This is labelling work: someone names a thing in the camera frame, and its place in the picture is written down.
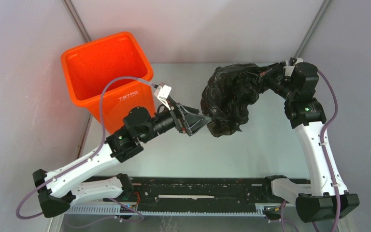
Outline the orange plastic trash bin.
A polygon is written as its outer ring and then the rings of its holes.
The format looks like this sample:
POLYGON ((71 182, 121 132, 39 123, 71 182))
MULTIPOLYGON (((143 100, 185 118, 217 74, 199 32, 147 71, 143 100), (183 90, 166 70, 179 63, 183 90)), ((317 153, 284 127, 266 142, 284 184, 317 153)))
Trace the orange plastic trash bin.
POLYGON ((130 32, 120 32, 65 51, 61 65, 71 101, 87 109, 114 133, 132 108, 156 111, 151 88, 153 70, 130 32))

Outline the left metal corner strip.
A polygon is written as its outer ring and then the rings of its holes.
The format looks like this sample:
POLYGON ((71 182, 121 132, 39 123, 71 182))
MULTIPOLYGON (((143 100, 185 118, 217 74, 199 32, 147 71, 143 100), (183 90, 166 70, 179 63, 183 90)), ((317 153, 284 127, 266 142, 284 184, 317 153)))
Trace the left metal corner strip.
POLYGON ((72 22, 78 30, 79 35, 82 37, 85 43, 92 41, 79 13, 72 0, 62 0, 62 3, 71 17, 72 22))

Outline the left small circuit board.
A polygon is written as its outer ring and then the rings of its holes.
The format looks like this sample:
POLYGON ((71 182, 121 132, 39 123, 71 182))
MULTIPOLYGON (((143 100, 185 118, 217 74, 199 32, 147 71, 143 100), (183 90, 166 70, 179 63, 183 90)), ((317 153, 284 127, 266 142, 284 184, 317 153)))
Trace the left small circuit board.
POLYGON ((121 214, 137 214, 136 210, 130 207, 129 205, 120 206, 119 213, 121 214))

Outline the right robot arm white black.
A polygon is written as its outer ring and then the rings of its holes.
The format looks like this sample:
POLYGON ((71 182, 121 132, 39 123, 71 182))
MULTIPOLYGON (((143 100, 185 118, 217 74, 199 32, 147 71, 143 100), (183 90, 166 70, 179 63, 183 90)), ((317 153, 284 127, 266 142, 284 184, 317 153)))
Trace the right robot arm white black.
POLYGON ((318 68, 299 58, 265 67, 259 76, 262 89, 285 100, 285 115, 300 140, 310 175, 308 188, 283 175, 266 177, 261 194, 268 202, 281 198, 293 204, 305 223, 338 221, 360 204, 342 180, 330 148, 330 121, 314 97, 319 78, 318 68))

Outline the metal corner strip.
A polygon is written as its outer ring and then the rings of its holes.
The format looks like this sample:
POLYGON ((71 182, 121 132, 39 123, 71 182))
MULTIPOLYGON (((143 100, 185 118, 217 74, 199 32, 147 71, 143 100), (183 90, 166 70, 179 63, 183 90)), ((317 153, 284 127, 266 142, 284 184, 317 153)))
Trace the metal corner strip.
POLYGON ((318 30, 320 24, 322 23, 325 15, 329 11, 331 5, 333 4, 334 0, 323 0, 321 6, 319 7, 314 19, 312 20, 307 32, 305 33, 305 36, 303 37, 299 47, 297 48, 294 57, 300 58, 306 48, 308 47, 310 41, 312 40, 312 37, 318 30))
POLYGON ((62 3, 71 17, 72 22, 78 30, 79 35, 82 37, 85 43, 92 41, 79 13, 72 0, 62 0, 62 3))

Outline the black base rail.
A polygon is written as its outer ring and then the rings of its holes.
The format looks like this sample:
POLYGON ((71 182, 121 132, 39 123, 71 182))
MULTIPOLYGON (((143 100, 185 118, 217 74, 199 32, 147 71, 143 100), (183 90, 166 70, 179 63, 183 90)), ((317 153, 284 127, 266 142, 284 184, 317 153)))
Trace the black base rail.
POLYGON ((117 200, 144 216, 261 217, 282 198, 265 190, 263 178, 131 177, 130 198, 117 200))

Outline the right metal corner strip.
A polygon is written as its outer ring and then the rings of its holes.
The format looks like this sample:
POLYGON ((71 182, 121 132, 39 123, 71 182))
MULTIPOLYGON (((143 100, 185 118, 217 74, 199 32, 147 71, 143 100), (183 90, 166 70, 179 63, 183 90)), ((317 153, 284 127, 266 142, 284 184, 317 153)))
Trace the right metal corner strip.
POLYGON ((323 0, 321 6, 319 7, 314 19, 312 20, 307 32, 305 33, 305 36, 303 37, 299 47, 297 48, 294 57, 300 58, 306 48, 308 47, 310 41, 312 40, 312 37, 318 30, 320 24, 322 23, 325 15, 329 11, 331 5, 333 4, 334 0, 323 0))

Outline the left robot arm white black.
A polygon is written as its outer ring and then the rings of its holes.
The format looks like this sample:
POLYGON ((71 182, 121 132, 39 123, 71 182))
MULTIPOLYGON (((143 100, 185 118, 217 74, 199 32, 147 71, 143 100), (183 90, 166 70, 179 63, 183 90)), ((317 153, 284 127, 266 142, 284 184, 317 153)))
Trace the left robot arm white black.
POLYGON ((133 185, 127 174, 102 181, 89 182, 88 179, 139 154, 143 144, 171 129, 192 136, 211 120, 198 109, 174 101, 155 116, 150 116, 144 107, 131 109, 123 119, 124 125, 110 136, 104 136, 92 152, 59 169, 49 172, 39 169, 33 173, 43 215, 52 218, 77 203, 97 199, 130 200, 133 185))

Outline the small circuit board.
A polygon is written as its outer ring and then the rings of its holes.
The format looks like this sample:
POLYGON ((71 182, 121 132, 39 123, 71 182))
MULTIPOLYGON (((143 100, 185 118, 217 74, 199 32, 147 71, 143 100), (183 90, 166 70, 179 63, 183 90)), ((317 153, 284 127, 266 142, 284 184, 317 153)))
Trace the small circuit board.
POLYGON ((281 222, 281 206, 265 207, 263 210, 264 218, 269 222, 281 222))
POLYGON ((129 205, 120 206, 119 213, 121 214, 137 214, 136 210, 130 207, 129 205))

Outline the right small circuit board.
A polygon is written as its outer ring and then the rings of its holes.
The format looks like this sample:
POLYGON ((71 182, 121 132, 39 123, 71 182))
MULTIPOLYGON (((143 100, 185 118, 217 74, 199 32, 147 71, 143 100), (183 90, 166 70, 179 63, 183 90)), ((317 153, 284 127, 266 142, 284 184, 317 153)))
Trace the right small circuit board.
POLYGON ((264 218, 269 222, 281 222, 281 206, 265 207, 263 210, 264 218))

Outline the black plastic trash bag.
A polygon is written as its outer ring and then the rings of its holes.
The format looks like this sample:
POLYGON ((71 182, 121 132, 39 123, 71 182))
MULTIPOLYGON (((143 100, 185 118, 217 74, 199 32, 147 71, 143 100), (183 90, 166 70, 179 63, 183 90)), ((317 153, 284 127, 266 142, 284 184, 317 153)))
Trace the black plastic trash bag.
POLYGON ((259 99, 260 74, 267 66, 239 63, 217 67, 201 94, 202 113, 212 121, 207 128, 213 137, 229 136, 241 131, 249 121, 248 106, 259 99))

